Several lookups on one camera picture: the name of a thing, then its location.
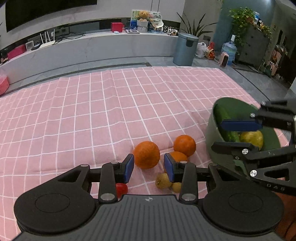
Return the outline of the yellow-green pear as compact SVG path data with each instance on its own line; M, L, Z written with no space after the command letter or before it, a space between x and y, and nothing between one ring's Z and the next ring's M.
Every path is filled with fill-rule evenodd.
M242 132L239 136L240 141L243 143L250 143L259 150L263 147L263 134L260 131Z

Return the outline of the red cherry tomato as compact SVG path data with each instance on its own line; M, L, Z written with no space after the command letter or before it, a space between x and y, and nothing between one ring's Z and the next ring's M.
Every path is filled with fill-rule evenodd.
M123 195L128 193L128 186L125 183L116 183L117 198L121 199Z

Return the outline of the green cucumber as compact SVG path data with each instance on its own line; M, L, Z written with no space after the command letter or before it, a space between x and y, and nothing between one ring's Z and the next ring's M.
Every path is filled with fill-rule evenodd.
M229 113L222 105L217 104L214 107L214 117L219 133L225 142L240 142L239 134L236 131L230 131L227 127L227 120L230 120Z

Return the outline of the brown longan fruit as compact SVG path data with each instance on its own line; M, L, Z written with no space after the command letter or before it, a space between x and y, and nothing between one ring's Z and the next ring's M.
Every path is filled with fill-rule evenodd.
M158 189L170 188L172 183L169 180L167 173L160 173L157 175L155 185Z
M180 193L182 184L180 182L173 183L171 185L171 190L175 193Z

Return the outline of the orange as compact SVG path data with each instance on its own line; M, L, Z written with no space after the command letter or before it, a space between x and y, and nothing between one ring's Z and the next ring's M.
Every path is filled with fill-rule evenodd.
M160 150L151 141L139 143L133 150L135 165L141 169L154 168L160 160Z
M196 142L189 135L181 135L175 139L173 149L174 151L181 152L189 157L196 151Z
M173 151L173 152L170 152L170 155L176 162L189 161L188 157L181 152Z

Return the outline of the grey drawer cabinet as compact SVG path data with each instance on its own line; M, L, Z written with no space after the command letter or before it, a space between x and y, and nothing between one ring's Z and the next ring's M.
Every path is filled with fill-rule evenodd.
M258 69L265 56L269 42L269 37L251 25L245 35L237 60Z

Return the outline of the pink small heater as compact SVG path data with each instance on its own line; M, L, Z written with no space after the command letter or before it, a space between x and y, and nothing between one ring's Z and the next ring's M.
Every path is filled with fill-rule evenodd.
M229 55L227 52L222 52L219 56L219 62L218 64L221 66L221 67L226 67L227 64L228 64L228 60L229 60Z

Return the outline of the pink checkered tablecloth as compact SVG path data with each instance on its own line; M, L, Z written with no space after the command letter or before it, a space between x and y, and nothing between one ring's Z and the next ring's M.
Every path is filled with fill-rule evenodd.
M106 70L1 97L1 240L19 233L14 203L21 194L81 164L122 161L141 142L164 154L189 135L191 162L206 166L206 127L221 97L257 106L221 70L199 67Z

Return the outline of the hanging ivy plant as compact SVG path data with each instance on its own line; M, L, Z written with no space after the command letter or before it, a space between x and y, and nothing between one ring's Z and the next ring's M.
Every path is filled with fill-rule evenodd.
M234 43L237 47L241 47L248 28L255 18L254 11L248 7L240 7L230 9L229 16L232 18L231 34L235 35Z

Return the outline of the blue-grey trash bin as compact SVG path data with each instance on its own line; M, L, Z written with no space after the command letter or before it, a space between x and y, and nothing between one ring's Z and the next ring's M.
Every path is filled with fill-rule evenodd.
M173 63L178 66L192 66L198 41L199 38L194 35L179 33Z

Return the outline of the potted long-leaf plant right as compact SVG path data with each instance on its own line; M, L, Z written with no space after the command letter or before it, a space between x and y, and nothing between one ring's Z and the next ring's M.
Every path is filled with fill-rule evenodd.
M179 33L186 33L189 35L193 35L195 37L200 37L203 34L206 33L212 33L213 31L206 30L207 27L217 24L217 22L210 23L210 24L202 24L203 19L206 14L204 14L198 23L196 24L195 19L193 20L192 24L189 22L188 17L186 14L183 14L182 16L177 13L178 17L181 19L181 22L184 24L184 28L179 28Z

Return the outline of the pink storage box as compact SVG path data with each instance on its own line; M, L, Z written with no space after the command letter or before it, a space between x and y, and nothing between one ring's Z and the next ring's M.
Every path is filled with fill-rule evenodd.
M3 95L9 88L9 80L6 75L0 76L0 95Z

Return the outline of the white wifi router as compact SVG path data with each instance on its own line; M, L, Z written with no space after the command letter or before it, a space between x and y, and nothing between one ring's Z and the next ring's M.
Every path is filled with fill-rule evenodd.
M41 39L41 44L39 48L44 48L51 46L55 43L55 30L51 32L51 35L49 34L48 31L45 31L43 34L40 34L40 39Z

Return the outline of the teddy bear toy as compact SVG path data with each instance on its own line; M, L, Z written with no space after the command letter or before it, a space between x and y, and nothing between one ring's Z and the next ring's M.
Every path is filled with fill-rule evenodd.
M149 12L148 11L139 11L136 19L142 22L149 20Z

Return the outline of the red box on console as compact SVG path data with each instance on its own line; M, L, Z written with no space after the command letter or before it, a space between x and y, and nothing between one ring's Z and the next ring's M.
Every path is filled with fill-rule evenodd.
M121 22L111 22L111 32L122 33L125 29L125 25Z

